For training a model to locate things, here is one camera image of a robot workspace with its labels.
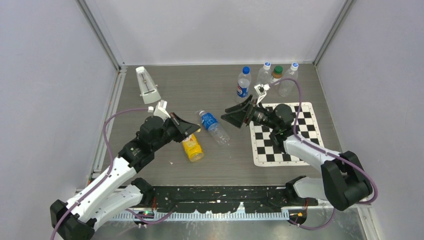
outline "white wall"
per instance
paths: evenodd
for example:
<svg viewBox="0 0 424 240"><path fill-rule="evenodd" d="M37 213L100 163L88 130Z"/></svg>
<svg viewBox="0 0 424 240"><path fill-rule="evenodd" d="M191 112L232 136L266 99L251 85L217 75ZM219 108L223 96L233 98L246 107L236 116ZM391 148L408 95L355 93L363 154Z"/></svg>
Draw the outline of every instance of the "white wall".
<svg viewBox="0 0 424 240"><path fill-rule="evenodd" d="M345 0L87 2L125 64L168 65L312 62Z"/></svg>
<svg viewBox="0 0 424 240"><path fill-rule="evenodd" d="M116 71L74 0L0 1L0 236L46 240L83 187Z"/></svg>
<svg viewBox="0 0 424 240"><path fill-rule="evenodd" d="M424 1L358 0L318 72L343 150L377 183L389 240L423 239Z"/></svg>

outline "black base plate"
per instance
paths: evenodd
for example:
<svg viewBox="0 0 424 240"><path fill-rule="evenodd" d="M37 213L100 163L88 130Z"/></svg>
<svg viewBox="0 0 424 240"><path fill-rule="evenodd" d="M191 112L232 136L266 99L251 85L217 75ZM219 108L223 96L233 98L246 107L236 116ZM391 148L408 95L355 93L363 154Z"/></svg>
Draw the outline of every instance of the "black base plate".
<svg viewBox="0 0 424 240"><path fill-rule="evenodd" d="M153 202L158 212L167 213L228 213L235 212L243 202L245 212L279 213L282 207L303 207L305 199L287 201L285 188L281 186L153 186L149 204L135 207L151 208ZM318 201L309 198L309 206Z"/></svg>

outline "blue bottle label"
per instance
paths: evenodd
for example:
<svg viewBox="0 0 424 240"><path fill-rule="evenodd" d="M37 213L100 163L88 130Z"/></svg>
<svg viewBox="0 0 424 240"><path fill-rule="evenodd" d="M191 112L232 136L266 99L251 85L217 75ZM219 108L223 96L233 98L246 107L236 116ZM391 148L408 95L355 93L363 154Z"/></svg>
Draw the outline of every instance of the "blue bottle label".
<svg viewBox="0 0 424 240"><path fill-rule="evenodd" d="M218 122L217 119L209 112L201 116L201 124L203 124L206 130L209 130L211 125L217 122Z"/></svg>
<svg viewBox="0 0 424 240"><path fill-rule="evenodd" d="M245 98L248 95L248 88L247 87L241 87L237 84L237 95L241 98Z"/></svg>

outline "blue bottle cap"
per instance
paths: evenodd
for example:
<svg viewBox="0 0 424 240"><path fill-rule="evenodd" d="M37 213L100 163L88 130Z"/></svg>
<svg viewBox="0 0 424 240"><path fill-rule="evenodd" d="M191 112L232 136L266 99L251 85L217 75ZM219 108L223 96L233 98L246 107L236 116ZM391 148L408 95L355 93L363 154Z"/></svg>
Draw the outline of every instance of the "blue bottle cap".
<svg viewBox="0 0 424 240"><path fill-rule="evenodd" d="M249 74L251 69L248 66L243 67L243 74Z"/></svg>

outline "cable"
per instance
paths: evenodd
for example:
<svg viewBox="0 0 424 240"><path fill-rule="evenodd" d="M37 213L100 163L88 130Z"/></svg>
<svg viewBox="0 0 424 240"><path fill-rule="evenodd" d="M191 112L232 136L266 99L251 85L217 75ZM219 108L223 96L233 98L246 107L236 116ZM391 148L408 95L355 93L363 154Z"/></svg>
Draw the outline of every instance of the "cable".
<svg viewBox="0 0 424 240"><path fill-rule="evenodd" d="M293 123L293 134L294 134L294 136L298 140L300 140L301 143L306 144L307 146L309 146L309 147L311 147L311 148L313 148L313 149L315 149L315 150L317 150L317 151L319 151L319 152L321 152L323 154L326 154L326 155L328 155L330 157L333 157L335 159L338 159L338 160L342 161L344 164L347 164L347 165L351 166L352 168L354 168L355 170L357 170L360 174L362 174L365 178L367 178L368 181L369 181L369 183L371 184L372 188L374 189L374 195L372 196L372 198L370 200L360 201L360 202L358 202L358 204L370 204L370 203L374 202L377 199L378 195L379 195L379 190L377 189L377 185L374 182L374 180L364 170L362 170L360 167L356 166L355 164L351 163L350 161L347 161L346 159L342 158L339 155L333 154L331 152L327 152L326 150L322 149L321 147L315 146L315 145L309 143L308 141L304 141L296 133L296 125L298 124L299 114L301 113L301 107L302 107L302 91L301 91L301 86L293 78L285 77L285 78L281 78L280 80L277 80L277 81L271 83L269 85L269 87L273 87L273 86L275 86L278 83L283 82L283 81L292 81L292 82L294 82L296 84L296 87L297 87L297 92L299 93L299 107L297 108L296 118L294 119L294 123ZM331 214L330 219L328 220L328 222L326 224L324 224L322 226L319 226L319 227L309 227L309 226L303 226L303 225L301 225L300 227L303 228L303 229L308 229L308 230L322 229L322 228L326 227L333 220L333 217L335 215L335 212L336 212L336 210L333 209L333 212Z"/></svg>
<svg viewBox="0 0 424 240"><path fill-rule="evenodd" d="M306 230L320 230L320 229L323 229L323 228L325 228L325 227L327 227L331 222L332 222L332 220L333 220L333 218L334 218L334 215L335 215L335 213L336 213L336 209L335 208L333 208L333 210L332 210L332 214L331 214L331 216L330 216L330 218L328 219L328 221L324 224L324 225L322 225L322 226L317 226L317 227L312 227L312 226L304 226L304 225L299 225L296 221L298 220L298 218L296 217L296 220L288 220L290 223L292 223L292 224L294 224L294 225L298 225L298 227L299 228L301 228L301 229L306 229Z"/></svg>
<svg viewBox="0 0 424 240"><path fill-rule="evenodd" d="M109 176L109 174L112 172L112 169L114 167L114 156L112 155L112 149L111 146L109 144L108 138L106 136L106 127L108 126L108 123L116 116L124 114L124 113L128 113L128 112L135 112L135 111L146 111L147 108L133 108L133 109L127 109L124 111L120 111L117 112L115 114L113 114L112 116L110 116L103 124L103 139L104 139L104 143L106 144L106 148L107 148L107 153L109 154L109 158L110 158L110 164L109 164L109 169L107 170L106 175L104 175L104 177L93 187L91 188L87 193L85 193L84 195L82 195L78 201L76 201L63 215L62 217L59 219L59 221L57 221L56 226L54 226L53 232L51 233L50 236L50 240L55 240L55 236L56 233L58 232L59 226L63 223L64 219L66 218L66 216L68 216L68 214L76 207L78 206L79 203L81 203L84 199L86 199L94 190L96 190Z"/></svg>
<svg viewBox="0 0 424 240"><path fill-rule="evenodd" d="M143 218L141 218L137 213L135 213L133 210L131 209L125 209L125 211L130 212L132 215L134 215L138 220L142 221L145 224L160 224L163 221L165 221L167 218L169 218L171 216L171 214L173 213L173 211L171 210L170 212L168 212L165 216L161 217L159 220L156 221L146 221Z"/></svg>
<svg viewBox="0 0 424 240"><path fill-rule="evenodd" d="M304 207L305 215L308 215L308 205L309 205L309 197L306 198L306 203L303 206Z"/></svg>

